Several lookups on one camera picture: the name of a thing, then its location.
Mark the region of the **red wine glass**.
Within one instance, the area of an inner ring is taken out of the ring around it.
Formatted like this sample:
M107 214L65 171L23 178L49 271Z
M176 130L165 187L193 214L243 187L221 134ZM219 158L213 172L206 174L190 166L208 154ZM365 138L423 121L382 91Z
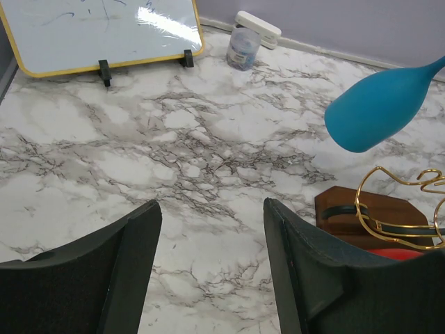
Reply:
M416 250L409 250L404 248L382 248L382 249L370 249L369 253L378 255L380 257L389 258L391 260L406 261L414 258L421 257L422 252Z

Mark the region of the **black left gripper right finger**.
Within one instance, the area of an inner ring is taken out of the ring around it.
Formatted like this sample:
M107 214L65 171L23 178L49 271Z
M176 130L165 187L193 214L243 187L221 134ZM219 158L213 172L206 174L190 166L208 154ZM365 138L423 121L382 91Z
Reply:
M444 251L380 257L264 201L282 333L443 333Z

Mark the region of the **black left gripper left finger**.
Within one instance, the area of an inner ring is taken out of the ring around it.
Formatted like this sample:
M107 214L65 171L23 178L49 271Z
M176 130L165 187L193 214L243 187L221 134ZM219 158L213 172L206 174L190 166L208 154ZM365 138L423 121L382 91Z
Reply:
M80 239L1 263L1 332L137 333L161 224L151 200Z

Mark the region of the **blue wine glass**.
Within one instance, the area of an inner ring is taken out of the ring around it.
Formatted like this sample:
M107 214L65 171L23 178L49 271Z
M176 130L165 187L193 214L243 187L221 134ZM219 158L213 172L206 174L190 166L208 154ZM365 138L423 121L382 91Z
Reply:
M327 132L343 149L366 152L402 130L419 112L444 58L421 67L376 72L350 87L325 111Z

